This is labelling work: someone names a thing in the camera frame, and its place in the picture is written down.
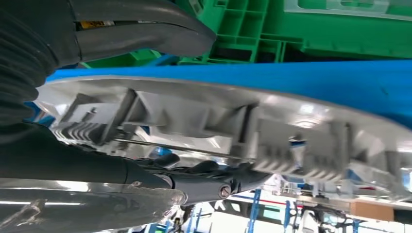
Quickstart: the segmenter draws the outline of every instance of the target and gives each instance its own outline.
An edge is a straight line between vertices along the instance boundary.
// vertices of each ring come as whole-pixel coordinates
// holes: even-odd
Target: metal rod
[[[212,156],[218,156],[218,157],[229,158],[229,159],[241,159],[233,155],[219,153],[219,152],[211,152],[207,150],[199,150],[199,149],[193,149],[193,148],[187,148],[187,147],[172,146],[172,145],[166,145],[166,144],[160,144],[160,143],[154,143],[154,142],[143,142],[143,141],[137,141],[137,140],[121,139],[121,138],[115,138],[114,140],[118,142],[125,142],[125,143],[138,144],[138,145],[144,145],[144,146],[163,147],[163,148],[168,148],[172,150],[210,154]]]

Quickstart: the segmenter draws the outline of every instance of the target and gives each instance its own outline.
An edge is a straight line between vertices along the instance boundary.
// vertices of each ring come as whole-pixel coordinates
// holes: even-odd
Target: metal bolt
[[[224,185],[220,188],[219,196],[221,198],[227,198],[230,195],[231,189],[228,185]]]

